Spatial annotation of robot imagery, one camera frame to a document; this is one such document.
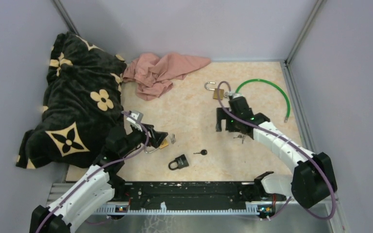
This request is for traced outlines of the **long-shackle brass padlock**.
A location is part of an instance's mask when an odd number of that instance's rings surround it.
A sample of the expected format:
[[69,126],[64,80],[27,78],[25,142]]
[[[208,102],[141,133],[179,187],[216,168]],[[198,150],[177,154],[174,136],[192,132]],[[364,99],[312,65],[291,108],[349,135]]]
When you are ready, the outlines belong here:
[[164,139],[164,140],[162,141],[162,143],[159,145],[159,147],[154,148],[154,149],[151,149],[151,150],[145,148],[145,149],[144,149],[144,152],[145,152],[146,154],[150,154],[150,153],[153,153],[153,152],[155,152],[155,151],[157,151],[157,150],[163,149],[163,148],[167,147],[168,145],[169,145],[168,140],[167,140],[167,139]]

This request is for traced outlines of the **small silver key pair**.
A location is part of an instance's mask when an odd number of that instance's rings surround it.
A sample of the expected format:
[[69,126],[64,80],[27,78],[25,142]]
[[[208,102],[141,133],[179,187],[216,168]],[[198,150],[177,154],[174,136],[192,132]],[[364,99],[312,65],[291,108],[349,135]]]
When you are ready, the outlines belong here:
[[175,134],[170,135],[170,141],[171,141],[172,144],[174,144],[176,142]]

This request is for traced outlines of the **black padlock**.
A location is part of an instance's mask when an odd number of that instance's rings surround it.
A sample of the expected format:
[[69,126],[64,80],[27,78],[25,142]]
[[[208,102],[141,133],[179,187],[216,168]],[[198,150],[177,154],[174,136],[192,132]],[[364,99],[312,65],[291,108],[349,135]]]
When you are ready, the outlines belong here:
[[170,170],[182,169],[189,166],[189,162],[185,154],[176,157],[173,161],[169,162],[168,168]]

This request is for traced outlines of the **black-head key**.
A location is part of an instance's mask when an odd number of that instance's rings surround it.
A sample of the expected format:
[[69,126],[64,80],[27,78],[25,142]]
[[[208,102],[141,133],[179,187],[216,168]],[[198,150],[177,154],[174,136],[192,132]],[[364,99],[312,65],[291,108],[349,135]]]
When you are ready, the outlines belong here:
[[201,150],[199,152],[195,152],[194,154],[207,155],[207,150]]

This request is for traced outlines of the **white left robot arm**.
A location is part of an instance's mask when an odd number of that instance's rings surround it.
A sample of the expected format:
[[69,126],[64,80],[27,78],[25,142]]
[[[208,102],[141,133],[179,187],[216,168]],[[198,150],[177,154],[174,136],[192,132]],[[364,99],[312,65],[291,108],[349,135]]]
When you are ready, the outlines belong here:
[[127,134],[113,127],[85,175],[49,206],[34,209],[31,233],[74,233],[103,204],[125,197],[125,181],[117,176],[124,161],[143,151],[138,146],[158,148],[169,135],[149,124],[134,123],[131,129]]

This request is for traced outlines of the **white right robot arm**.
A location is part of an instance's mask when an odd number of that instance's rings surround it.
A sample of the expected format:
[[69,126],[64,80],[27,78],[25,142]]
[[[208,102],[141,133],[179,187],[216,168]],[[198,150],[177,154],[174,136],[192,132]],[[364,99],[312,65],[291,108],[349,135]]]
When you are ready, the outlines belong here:
[[338,189],[330,157],[312,152],[283,134],[263,113],[253,113],[243,96],[230,98],[229,107],[216,109],[216,131],[237,132],[264,145],[290,170],[290,175],[265,172],[256,178],[254,194],[267,200],[272,194],[294,198],[309,209]]

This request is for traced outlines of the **small brass padlock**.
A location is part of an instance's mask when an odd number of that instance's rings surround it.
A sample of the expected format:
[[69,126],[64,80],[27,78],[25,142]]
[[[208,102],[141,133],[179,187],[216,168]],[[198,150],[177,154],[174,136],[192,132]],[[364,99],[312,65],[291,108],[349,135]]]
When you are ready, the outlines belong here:
[[213,91],[213,99],[215,100],[223,100],[224,98],[224,90],[223,89],[219,89],[219,88],[211,88],[210,86],[213,86],[213,85],[216,85],[217,83],[216,82],[206,82],[204,84],[204,88],[208,91]]

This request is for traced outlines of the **pink crumpled cloth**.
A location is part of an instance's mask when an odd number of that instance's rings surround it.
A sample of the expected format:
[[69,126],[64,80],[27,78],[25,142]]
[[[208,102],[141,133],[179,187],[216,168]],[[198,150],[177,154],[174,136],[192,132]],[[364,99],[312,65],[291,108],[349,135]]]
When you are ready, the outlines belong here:
[[163,57],[143,53],[123,73],[124,82],[137,83],[136,95],[145,101],[161,97],[173,88],[172,80],[185,77],[211,63],[207,57],[171,52]]

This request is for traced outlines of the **black floral plush blanket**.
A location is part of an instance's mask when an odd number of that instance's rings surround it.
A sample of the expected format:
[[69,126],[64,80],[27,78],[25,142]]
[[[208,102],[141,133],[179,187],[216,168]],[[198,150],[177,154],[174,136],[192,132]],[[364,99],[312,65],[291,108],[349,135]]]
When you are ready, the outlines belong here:
[[122,75],[127,65],[74,33],[57,35],[51,49],[41,122],[22,139],[16,166],[52,162],[89,167],[111,128],[123,125]]

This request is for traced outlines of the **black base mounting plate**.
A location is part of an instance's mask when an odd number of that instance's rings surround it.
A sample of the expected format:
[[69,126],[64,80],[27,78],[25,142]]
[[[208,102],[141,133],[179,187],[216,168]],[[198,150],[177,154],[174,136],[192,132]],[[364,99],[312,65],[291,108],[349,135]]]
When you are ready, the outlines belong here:
[[241,215],[271,217],[281,194],[263,194],[254,182],[127,182],[112,201],[117,214]]

